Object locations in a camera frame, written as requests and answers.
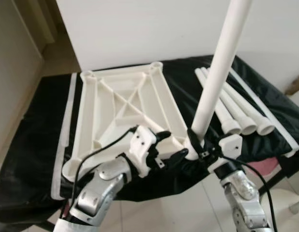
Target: pvc pipe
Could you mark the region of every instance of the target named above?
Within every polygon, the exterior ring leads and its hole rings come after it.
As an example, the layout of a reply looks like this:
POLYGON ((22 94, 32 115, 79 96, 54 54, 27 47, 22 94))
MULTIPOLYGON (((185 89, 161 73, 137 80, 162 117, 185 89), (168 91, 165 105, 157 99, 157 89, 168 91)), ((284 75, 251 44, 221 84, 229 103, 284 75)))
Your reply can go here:
MULTIPOLYGON (((206 83, 206 77, 205 74, 201 71, 201 69, 195 69, 195 73, 198 77, 198 80, 200 81, 201 85, 204 87, 206 83)), ((224 134, 240 134, 242 129, 238 122, 234 120, 229 113, 229 111, 226 109, 225 105, 221 102, 221 100, 218 98, 217 104, 215 107, 215 113, 221 122, 221 129, 224 134)))
POLYGON ((275 126, 267 117, 264 117, 258 110, 256 110, 241 94, 233 89, 228 83, 223 85, 223 89, 230 95, 230 97, 241 107, 241 109, 250 116, 257 124, 257 133, 259 135, 267 135, 271 133, 275 126))
POLYGON ((287 158, 293 156, 295 152, 299 150, 299 144, 290 135, 290 133, 281 125, 275 115, 267 108, 267 106, 261 101, 261 99, 250 89, 250 87, 243 81, 243 79, 231 68, 230 74, 237 80, 237 82, 243 87, 243 89, 249 94, 254 102, 260 107, 265 116, 274 124, 279 133, 286 139, 292 148, 291 151, 284 154, 287 158))
MULTIPOLYGON (((212 61, 212 68, 191 126, 191 129, 200 141, 203 140, 209 127, 222 85, 227 79, 229 69, 234 60, 238 41, 248 16, 251 2, 252 0, 231 0, 228 7, 226 19, 212 61)), ((188 138, 185 141, 185 145, 189 149, 186 159, 198 159, 198 155, 192 148, 188 138)))
MULTIPOLYGON (((205 77, 208 76, 208 70, 206 68, 201 68, 201 71, 204 73, 205 77)), ((220 93, 220 99, 233 118, 237 120, 241 126, 243 135, 249 135, 256 131, 256 123, 243 112, 238 104, 236 104, 236 102, 223 89, 220 93)))

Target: black wire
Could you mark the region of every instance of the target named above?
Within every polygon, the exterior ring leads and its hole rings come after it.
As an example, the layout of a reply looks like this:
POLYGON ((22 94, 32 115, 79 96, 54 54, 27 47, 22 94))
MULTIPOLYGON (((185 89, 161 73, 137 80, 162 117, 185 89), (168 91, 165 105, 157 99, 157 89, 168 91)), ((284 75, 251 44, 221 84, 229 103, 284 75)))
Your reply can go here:
POLYGON ((239 163, 241 165, 244 165, 247 168, 249 168, 252 171, 254 171, 260 177, 261 181, 263 182, 264 188, 265 188, 265 190, 267 192, 267 196, 269 198, 269 204, 270 204, 270 209, 271 209, 271 220, 272 220, 272 223, 273 223, 273 229, 274 229, 275 232, 278 232, 277 225, 276 225, 276 219, 275 219, 275 213, 274 213, 273 201, 271 199, 270 189, 269 189, 266 181, 264 180, 263 176, 257 171, 257 169, 255 169, 254 167, 250 166, 249 164, 247 164, 247 163, 245 163, 243 161, 240 161, 240 160, 237 160, 237 159, 232 159, 232 158, 226 157, 224 155, 220 155, 220 157, 222 157, 222 158, 224 158, 226 160, 233 161, 233 162, 239 163))
POLYGON ((71 202, 71 205, 73 205, 74 204, 74 201, 75 201, 75 198, 76 198, 76 186, 77 186, 77 183, 78 183, 78 175, 79 175, 79 172, 80 172, 80 169, 81 169, 81 167, 82 167, 82 165, 83 165, 83 163, 87 160, 87 159, 89 159, 90 157, 92 157, 92 156, 94 156, 94 155, 96 155, 96 154, 98 154, 98 153, 100 153, 101 151, 104 151, 105 149, 107 149, 107 148, 109 148, 109 147, 111 147, 111 146, 113 146, 114 144, 116 144, 116 143, 118 143, 120 140, 122 140, 129 132, 134 132, 136 130, 136 127, 133 127, 133 128, 130 128, 129 130, 127 130, 123 135, 121 135, 118 139, 116 139, 115 141, 113 141, 113 142, 111 142, 110 144, 108 144, 108 145, 106 145, 105 147, 103 147, 103 148, 101 148, 101 149, 99 149, 99 150, 97 150, 97 151, 94 151, 94 152, 92 152, 92 153, 90 153, 89 155, 87 155, 82 161, 81 161, 81 163, 78 165, 78 167, 77 167, 77 170, 76 170, 76 174, 75 174, 75 181, 74 181, 74 183, 73 183, 73 188, 72 188, 72 202, 71 202))
POLYGON ((78 182, 80 182, 83 178, 85 178, 89 173, 91 173, 93 170, 95 170, 98 166, 100 166, 100 163, 99 163, 98 165, 92 167, 89 171, 87 171, 87 172, 82 176, 82 178, 80 178, 80 179, 78 180, 78 182))

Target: pipe end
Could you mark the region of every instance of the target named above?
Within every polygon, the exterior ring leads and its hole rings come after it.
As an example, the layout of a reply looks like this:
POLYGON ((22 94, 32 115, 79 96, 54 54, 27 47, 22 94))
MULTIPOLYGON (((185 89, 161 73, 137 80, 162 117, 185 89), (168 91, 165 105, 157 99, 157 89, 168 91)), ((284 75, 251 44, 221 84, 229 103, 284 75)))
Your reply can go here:
POLYGON ((256 123, 258 124, 256 131, 261 136, 267 135, 275 129, 275 126, 272 124, 272 122, 264 116, 258 119, 258 122, 256 123))
POLYGON ((237 121, 242 128, 243 135, 249 135, 256 131, 256 123, 250 117, 244 116, 237 121))
POLYGON ((229 120, 224 121, 221 124, 221 129, 224 134, 228 134, 228 133, 240 134, 242 131, 242 128, 240 127, 238 122, 234 119, 229 119, 229 120))

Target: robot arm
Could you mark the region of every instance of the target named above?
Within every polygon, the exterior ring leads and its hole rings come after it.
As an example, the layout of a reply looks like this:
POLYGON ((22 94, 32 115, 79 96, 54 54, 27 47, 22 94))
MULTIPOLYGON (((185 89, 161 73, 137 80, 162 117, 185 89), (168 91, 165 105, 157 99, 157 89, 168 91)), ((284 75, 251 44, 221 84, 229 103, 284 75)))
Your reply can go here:
MULTIPOLYGON (((196 141, 192 131, 188 132, 191 141, 196 141)), ((93 179, 82 189, 71 206, 69 215, 59 219, 55 232, 91 232, 97 231, 114 197, 122 187, 137 175, 146 177, 153 167, 164 166, 157 157, 156 145, 170 136, 168 131, 154 134, 150 129, 139 126, 131 141, 127 153, 101 164, 94 172, 93 179)), ((259 203, 259 194, 255 185, 245 173, 232 162, 224 162, 219 153, 230 157, 240 155, 242 138, 231 135, 219 141, 219 146, 204 151, 192 142, 210 172, 221 179, 221 185, 231 205, 234 223, 238 232, 272 232, 263 209, 259 203)))

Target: black plastic sheet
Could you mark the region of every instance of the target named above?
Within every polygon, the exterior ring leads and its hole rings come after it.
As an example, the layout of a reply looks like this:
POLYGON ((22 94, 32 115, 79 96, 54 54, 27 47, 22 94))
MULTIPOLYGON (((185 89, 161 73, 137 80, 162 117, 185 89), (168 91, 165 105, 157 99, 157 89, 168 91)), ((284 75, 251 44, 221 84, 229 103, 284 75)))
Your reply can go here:
MULTIPOLYGON (((205 56, 163 61, 163 74, 188 127, 192 124, 202 90, 194 69, 209 67, 211 60, 212 56, 205 56)), ((235 58, 233 69, 299 144, 299 108, 241 59, 235 58)), ((70 79, 70 74, 43 78, 18 127, 0 172, 2 223, 34 224, 46 220, 62 205, 61 201, 51 199, 50 189, 70 79)), ((234 78, 229 76, 228 82, 259 110, 234 78)), ((70 140, 64 162, 72 153, 81 91, 82 82, 78 76, 70 140)), ((221 125, 214 115, 206 139, 210 141, 222 134, 221 125)), ((267 136, 254 133, 243 137, 240 159, 246 162, 259 161, 280 156, 290 150, 291 147, 277 130, 267 136)), ((166 162, 170 167, 168 170, 151 173, 145 179, 137 179, 126 185, 119 192, 118 199, 143 201, 178 194, 208 174, 198 161, 185 160, 182 154, 176 154, 166 162)), ((72 183, 64 177, 61 183, 61 196, 70 197, 72 183)))

